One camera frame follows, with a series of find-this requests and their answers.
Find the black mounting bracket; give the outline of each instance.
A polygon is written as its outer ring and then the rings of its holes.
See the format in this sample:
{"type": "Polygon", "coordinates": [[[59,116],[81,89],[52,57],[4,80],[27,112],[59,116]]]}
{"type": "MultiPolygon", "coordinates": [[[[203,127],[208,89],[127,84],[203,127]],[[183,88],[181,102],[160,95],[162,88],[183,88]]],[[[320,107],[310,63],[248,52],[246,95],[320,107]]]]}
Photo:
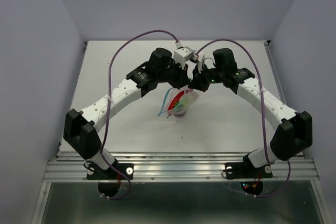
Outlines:
{"type": "MultiPolygon", "coordinates": [[[[113,166],[120,171],[121,173],[125,174],[127,178],[130,180],[133,179],[133,173],[128,175],[126,173],[127,168],[132,168],[134,172],[134,164],[132,163],[117,163],[113,164],[113,166]]],[[[95,172],[93,174],[88,174],[86,176],[87,180],[117,180],[118,179],[118,174],[113,171],[111,168],[108,168],[107,170],[101,169],[98,165],[95,163],[90,163],[88,165],[90,169],[93,169],[95,172]]],[[[126,180],[123,176],[120,176],[120,180],[126,180]]]]}
{"type": "Polygon", "coordinates": [[[225,163],[225,170],[223,172],[225,172],[227,179],[258,178],[259,175],[260,178],[273,178],[270,165],[255,168],[248,159],[248,155],[243,157],[242,162],[225,163]]]}

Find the white table surface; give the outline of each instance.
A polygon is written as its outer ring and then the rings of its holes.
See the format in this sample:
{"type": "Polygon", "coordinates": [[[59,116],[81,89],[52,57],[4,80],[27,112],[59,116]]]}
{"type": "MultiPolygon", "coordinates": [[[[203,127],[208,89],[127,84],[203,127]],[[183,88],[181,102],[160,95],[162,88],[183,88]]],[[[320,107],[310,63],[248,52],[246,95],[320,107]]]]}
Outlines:
{"type": "MultiPolygon", "coordinates": [[[[78,79],[71,107],[77,111],[91,105],[107,94],[109,62],[114,52],[125,41],[90,41],[78,79]]],[[[208,41],[183,41],[184,46],[199,49],[208,41]]],[[[240,41],[250,51],[260,70],[266,89],[280,97],[263,41],[240,41]]],[[[170,51],[175,44],[170,40],[134,41],[124,48],[112,67],[112,85],[116,87],[126,74],[147,61],[151,52],[163,47],[170,51]]],[[[255,73],[247,55],[229,42],[217,42],[205,49],[206,57],[218,48],[228,47],[235,55],[238,68],[255,73]]],[[[189,64],[190,72],[194,68],[189,64]]],[[[222,84],[213,84],[200,92],[185,117],[157,117],[163,97],[170,86],[159,84],[145,97],[133,102],[110,121],[106,148],[110,152],[250,152],[262,146],[261,116],[248,102],[222,84]]],[[[99,136],[103,139],[104,128],[99,136]]],[[[274,130],[267,123],[267,137],[274,130]]],[[[73,152],[62,141],[60,152],[73,152]]]]}

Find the white cable clip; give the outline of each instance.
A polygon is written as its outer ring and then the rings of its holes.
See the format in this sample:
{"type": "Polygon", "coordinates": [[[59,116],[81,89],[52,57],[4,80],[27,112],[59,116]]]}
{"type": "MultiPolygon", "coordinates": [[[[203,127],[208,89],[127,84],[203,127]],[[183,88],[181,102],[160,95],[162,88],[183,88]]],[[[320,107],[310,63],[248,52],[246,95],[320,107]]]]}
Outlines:
{"type": "Polygon", "coordinates": [[[181,43],[180,41],[175,42],[175,45],[176,45],[177,49],[183,47],[183,46],[182,46],[182,43],[181,43]]]}
{"type": "Polygon", "coordinates": [[[110,100],[112,102],[112,98],[109,95],[105,95],[106,100],[110,100]]]}
{"type": "Polygon", "coordinates": [[[260,89],[257,93],[258,94],[261,94],[262,92],[265,94],[265,91],[267,91],[266,89],[264,89],[264,88],[262,88],[262,89],[260,89]]]}

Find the glass panel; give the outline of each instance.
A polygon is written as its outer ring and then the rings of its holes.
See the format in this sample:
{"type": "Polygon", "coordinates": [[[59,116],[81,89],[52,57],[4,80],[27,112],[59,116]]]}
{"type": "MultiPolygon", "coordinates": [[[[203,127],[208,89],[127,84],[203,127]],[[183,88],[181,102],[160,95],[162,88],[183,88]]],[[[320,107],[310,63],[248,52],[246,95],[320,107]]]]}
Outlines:
{"type": "MultiPolygon", "coordinates": [[[[263,193],[282,185],[266,182],[263,193]]],[[[106,200],[95,183],[52,184],[43,223],[323,223],[309,181],[261,199],[232,189],[240,183],[135,184],[127,198],[106,200]]]]}

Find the screw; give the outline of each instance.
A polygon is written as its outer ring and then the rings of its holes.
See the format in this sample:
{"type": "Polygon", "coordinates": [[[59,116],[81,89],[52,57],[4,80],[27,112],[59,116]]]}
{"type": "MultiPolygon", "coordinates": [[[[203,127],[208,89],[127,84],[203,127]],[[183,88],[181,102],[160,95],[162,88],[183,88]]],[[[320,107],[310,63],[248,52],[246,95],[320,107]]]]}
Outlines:
{"type": "Polygon", "coordinates": [[[228,171],[228,170],[232,170],[232,167],[231,167],[231,166],[225,167],[225,171],[226,171],[228,174],[232,174],[232,172],[231,172],[231,171],[228,171]]]}
{"type": "Polygon", "coordinates": [[[132,169],[131,167],[128,167],[128,168],[126,169],[126,174],[127,174],[127,175],[131,175],[131,174],[133,174],[133,169],[132,169]]]}
{"type": "Polygon", "coordinates": [[[265,172],[271,173],[272,172],[272,168],[270,166],[265,166],[265,172]]]}
{"type": "Polygon", "coordinates": [[[88,170],[88,175],[92,175],[93,174],[93,171],[91,170],[88,170]]]}

